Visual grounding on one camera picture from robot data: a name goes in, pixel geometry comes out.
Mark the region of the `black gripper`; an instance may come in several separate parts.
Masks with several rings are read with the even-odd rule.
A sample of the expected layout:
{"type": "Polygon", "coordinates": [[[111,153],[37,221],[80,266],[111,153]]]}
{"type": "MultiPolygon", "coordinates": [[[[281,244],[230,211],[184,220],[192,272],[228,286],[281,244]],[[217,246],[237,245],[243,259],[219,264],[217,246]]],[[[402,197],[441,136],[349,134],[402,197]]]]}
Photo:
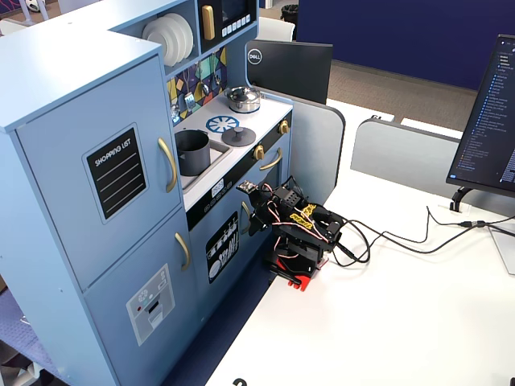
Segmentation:
{"type": "Polygon", "coordinates": [[[307,200],[294,188],[286,185],[272,188],[270,184],[263,183],[258,188],[260,197],[255,205],[255,212],[249,219],[249,236],[256,232],[263,232],[272,223],[279,221],[279,212],[292,212],[294,209],[302,210],[307,200]]]}

